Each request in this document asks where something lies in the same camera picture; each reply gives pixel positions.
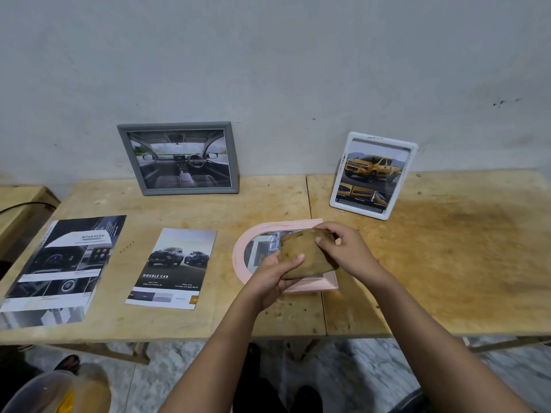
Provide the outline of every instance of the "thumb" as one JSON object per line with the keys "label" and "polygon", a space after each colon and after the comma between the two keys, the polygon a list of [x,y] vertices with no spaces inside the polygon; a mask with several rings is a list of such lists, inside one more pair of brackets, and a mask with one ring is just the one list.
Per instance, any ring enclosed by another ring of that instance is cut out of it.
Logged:
{"label": "thumb", "polygon": [[321,236],[318,236],[316,238],[316,243],[321,249],[327,252],[330,256],[333,256],[339,247],[334,241],[330,241],[329,239],[323,238]]}
{"label": "thumb", "polygon": [[304,262],[304,254],[301,253],[295,258],[286,259],[285,261],[281,261],[275,265],[272,265],[272,267],[274,268],[272,273],[278,276],[279,278],[281,278],[283,274],[286,274],[288,271],[291,271],[293,268],[296,268],[303,262]]}

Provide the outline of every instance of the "car brochure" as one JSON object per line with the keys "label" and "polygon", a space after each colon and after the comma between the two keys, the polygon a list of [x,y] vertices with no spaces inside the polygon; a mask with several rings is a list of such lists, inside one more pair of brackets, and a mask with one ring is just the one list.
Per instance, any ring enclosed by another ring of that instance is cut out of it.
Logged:
{"label": "car brochure", "polygon": [[0,307],[0,328],[82,322],[126,216],[56,220]]}
{"label": "car brochure", "polygon": [[216,231],[161,231],[126,302],[193,310],[214,246]]}
{"label": "car brochure", "polygon": [[387,220],[417,144],[351,131],[329,205]]}

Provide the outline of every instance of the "brochure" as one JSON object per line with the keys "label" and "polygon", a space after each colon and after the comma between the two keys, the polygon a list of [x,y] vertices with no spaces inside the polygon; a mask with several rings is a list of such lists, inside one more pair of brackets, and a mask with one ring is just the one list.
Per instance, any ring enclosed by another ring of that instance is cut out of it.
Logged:
{"label": "brochure", "polygon": [[216,231],[161,231],[126,302],[193,310],[214,246]]}
{"label": "brochure", "polygon": [[0,328],[81,322],[126,216],[51,223],[0,307]]}

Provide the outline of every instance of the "yellow pickup truck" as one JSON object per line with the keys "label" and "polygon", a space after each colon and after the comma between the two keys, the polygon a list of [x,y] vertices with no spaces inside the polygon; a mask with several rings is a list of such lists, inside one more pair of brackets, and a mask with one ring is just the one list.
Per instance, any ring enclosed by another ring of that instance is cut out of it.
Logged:
{"label": "yellow pickup truck", "polygon": [[368,183],[375,180],[392,182],[402,170],[392,165],[392,159],[377,155],[364,155],[357,159],[347,159],[344,174],[347,177],[356,175]]}

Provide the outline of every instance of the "black pickup truck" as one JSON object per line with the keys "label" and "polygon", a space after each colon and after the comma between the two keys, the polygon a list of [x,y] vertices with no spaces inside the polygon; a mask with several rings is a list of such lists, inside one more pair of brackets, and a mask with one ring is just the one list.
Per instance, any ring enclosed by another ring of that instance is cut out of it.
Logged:
{"label": "black pickup truck", "polygon": [[163,264],[165,267],[170,268],[174,264],[180,265],[183,261],[182,248],[163,248],[161,250],[154,251],[147,260],[148,266],[155,264]]}
{"label": "black pickup truck", "polygon": [[194,250],[193,252],[189,252],[189,255],[186,256],[183,263],[189,266],[203,266],[206,268],[208,260],[209,256],[207,254],[199,250]]}

